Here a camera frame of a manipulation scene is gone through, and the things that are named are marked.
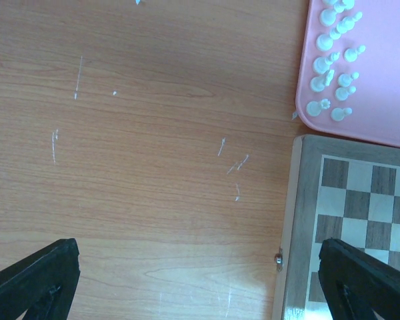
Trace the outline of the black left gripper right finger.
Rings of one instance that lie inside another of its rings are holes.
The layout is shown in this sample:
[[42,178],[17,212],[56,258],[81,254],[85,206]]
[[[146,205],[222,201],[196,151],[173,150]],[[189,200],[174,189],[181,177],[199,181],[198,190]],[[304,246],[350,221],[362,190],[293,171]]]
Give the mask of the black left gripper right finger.
[[340,239],[319,253],[319,282],[334,319],[400,319],[400,271]]

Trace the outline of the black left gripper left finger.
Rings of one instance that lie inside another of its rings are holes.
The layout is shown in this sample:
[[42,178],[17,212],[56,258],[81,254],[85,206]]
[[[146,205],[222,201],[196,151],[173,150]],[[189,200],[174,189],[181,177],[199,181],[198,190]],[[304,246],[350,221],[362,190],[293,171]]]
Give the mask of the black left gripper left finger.
[[0,319],[66,319],[79,282],[79,249],[60,239],[0,271]]

